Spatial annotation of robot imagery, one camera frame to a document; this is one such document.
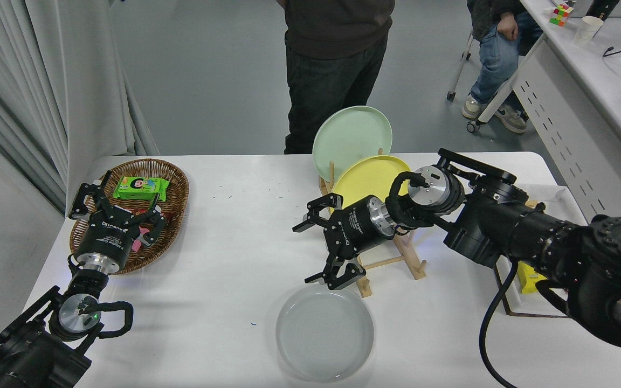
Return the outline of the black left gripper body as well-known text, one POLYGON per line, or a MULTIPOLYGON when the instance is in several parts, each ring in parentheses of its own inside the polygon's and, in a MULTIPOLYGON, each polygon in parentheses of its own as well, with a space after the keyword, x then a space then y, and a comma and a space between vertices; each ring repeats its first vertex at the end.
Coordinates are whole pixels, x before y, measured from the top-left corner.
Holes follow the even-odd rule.
POLYGON ((105 211, 97 211, 89 217, 89 227, 79 247, 75 250, 75 258, 81 261, 83 255, 99 254, 114 262, 128 260, 133 242, 140 236, 138 224, 127 224, 131 214, 118 210, 113 216, 105 211))

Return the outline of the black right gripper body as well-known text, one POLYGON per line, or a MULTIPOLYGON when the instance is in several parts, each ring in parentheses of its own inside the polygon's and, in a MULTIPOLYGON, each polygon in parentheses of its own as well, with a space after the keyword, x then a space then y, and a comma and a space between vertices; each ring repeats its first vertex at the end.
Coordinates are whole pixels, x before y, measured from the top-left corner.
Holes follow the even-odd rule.
POLYGON ((384 243, 384 231, 372 216, 382 204, 376 196, 366 196, 342 210, 335 210, 325 226, 326 248, 339 248, 341 257, 350 257, 384 243))

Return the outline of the seated person's hand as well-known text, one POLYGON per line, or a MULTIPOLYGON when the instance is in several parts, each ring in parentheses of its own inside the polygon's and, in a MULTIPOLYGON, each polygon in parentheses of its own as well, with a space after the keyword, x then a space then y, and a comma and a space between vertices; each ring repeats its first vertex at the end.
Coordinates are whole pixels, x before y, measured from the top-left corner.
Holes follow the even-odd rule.
POLYGON ((519 36, 519 27, 515 15, 512 12, 502 12, 499 16, 497 32, 508 41, 515 41, 519 36))

